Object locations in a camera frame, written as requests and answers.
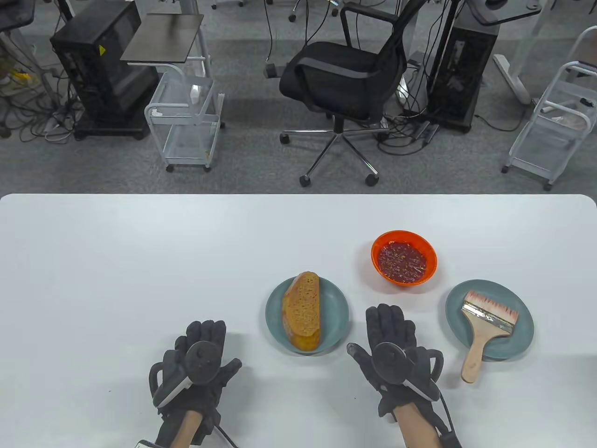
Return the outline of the person's right hand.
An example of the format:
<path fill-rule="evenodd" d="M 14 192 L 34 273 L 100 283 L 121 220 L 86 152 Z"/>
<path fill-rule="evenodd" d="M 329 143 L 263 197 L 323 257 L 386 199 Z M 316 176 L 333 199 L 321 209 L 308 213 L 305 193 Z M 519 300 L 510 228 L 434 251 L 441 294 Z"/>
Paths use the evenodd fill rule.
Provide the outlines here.
<path fill-rule="evenodd" d="M 356 343 L 348 343 L 346 350 L 380 394 L 379 416 L 414 404 L 429 424 L 446 432 L 433 410 L 433 403 L 441 399 L 437 380 L 443 367 L 442 353 L 417 345 L 415 324 L 405 319 L 399 306 L 369 307 L 365 321 L 371 351 Z"/>

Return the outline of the person's left hand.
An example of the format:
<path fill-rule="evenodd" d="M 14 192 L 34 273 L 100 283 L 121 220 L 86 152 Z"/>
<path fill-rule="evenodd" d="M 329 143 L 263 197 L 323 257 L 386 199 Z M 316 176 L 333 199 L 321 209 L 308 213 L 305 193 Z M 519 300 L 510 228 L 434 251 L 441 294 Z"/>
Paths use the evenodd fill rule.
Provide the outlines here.
<path fill-rule="evenodd" d="M 239 358 L 222 363 L 226 334 L 222 320 L 191 322 L 151 367 L 152 403 L 164 420 L 188 411 L 205 420 L 217 413 L 223 389 L 243 366 Z"/>

